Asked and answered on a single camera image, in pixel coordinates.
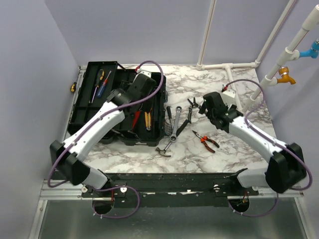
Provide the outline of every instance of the blue screwdriver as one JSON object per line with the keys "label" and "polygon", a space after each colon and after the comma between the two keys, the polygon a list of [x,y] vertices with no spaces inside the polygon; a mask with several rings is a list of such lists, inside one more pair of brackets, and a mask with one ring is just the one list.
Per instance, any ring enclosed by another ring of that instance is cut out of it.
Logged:
{"label": "blue screwdriver", "polygon": [[104,71],[102,69],[100,69],[98,74],[96,75],[96,82],[95,82],[95,85],[94,85],[95,86],[95,90],[94,90],[94,94],[93,94],[91,103],[93,103],[93,101],[94,101],[96,90],[99,88],[100,81],[103,80],[103,77],[104,77]]}
{"label": "blue screwdriver", "polygon": [[102,86],[100,87],[100,89],[99,89],[99,91],[98,91],[98,93],[97,93],[97,95],[96,95],[97,98],[101,98],[101,97],[102,97],[103,92],[104,92],[104,90],[105,90],[106,83],[108,82],[108,78],[109,78],[111,72],[112,72],[112,71],[109,72],[108,76],[105,78],[105,80],[104,80]]}

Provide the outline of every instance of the wrench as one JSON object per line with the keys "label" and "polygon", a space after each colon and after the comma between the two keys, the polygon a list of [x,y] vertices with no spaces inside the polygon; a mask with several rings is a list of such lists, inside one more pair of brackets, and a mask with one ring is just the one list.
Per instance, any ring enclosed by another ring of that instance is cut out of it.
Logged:
{"label": "wrench", "polygon": [[176,116],[175,116],[175,122],[174,122],[174,129],[173,129],[173,133],[170,135],[170,141],[171,142],[175,142],[177,140],[177,129],[178,129],[178,122],[179,122],[179,116],[180,116],[180,112],[181,112],[181,107],[177,106],[176,107]]}

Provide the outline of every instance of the yellow valve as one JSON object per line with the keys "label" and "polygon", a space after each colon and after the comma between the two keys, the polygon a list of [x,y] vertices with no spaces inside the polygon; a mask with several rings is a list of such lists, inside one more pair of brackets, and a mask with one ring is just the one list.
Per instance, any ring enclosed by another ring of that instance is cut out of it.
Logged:
{"label": "yellow valve", "polygon": [[291,85],[295,84],[295,80],[289,76],[289,69],[287,66],[283,66],[278,71],[281,76],[280,79],[277,79],[277,83],[287,83],[290,82]]}

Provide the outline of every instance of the white marble countertop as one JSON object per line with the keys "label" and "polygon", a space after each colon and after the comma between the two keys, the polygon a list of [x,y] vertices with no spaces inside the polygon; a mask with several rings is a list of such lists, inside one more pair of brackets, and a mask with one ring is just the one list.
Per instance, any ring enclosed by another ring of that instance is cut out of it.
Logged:
{"label": "white marble countertop", "polygon": [[[225,70],[197,71],[193,66],[162,68],[167,78],[166,89],[169,95],[166,105],[172,106],[173,117],[176,106],[183,108],[179,126],[187,117],[187,98],[196,97],[196,101],[202,103],[204,94],[220,91],[222,84],[228,83]],[[146,66],[145,69],[158,71],[155,66]],[[256,72],[251,68],[234,69],[233,78],[257,81]],[[236,88],[243,101],[252,94],[256,86],[251,83],[238,83]],[[275,136],[266,108],[253,114],[250,121],[266,133]],[[207,151],[191,130],[217,141],[220,148],[216,149],[214,154]],[[166,136],[158,147],[164,149],[168,142],[169,138]],[[85,162],[108,173],[215,173],[267,166],[266,161],[251,147],[237,137],[217,130],[204,115],[198,114],[198,109],[193,110],[192,124],[187,125],[177,142],[167,151],[172,157],[160,156],[155,149],[144,145],[126,146],[120,141],[108,145],[98,143]]]}

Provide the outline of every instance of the red pliers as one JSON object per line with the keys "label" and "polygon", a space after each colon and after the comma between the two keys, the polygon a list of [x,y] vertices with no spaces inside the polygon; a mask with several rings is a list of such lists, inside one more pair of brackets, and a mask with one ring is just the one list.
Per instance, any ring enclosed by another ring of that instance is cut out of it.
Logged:
{"label": "red pliers", "polygon": [[203,137],[202,137],[199,133],[197,133],[197,132],[195,132],[195,131],[193,131],[193,133],[194,133],[197,137],[200,138],[200,142],[205,145],[205,148],[206,148],[209,152],[214,153],[215,150],[212,149],[212,148],[210,148],[210,147],[207,145],[206,141],[211,142],[211,143],[214,144],[217,148],[219,148],[219,144],[218,144],[216,141],[214,141],[214,140],[208,138],[207,136],[203,136]]}

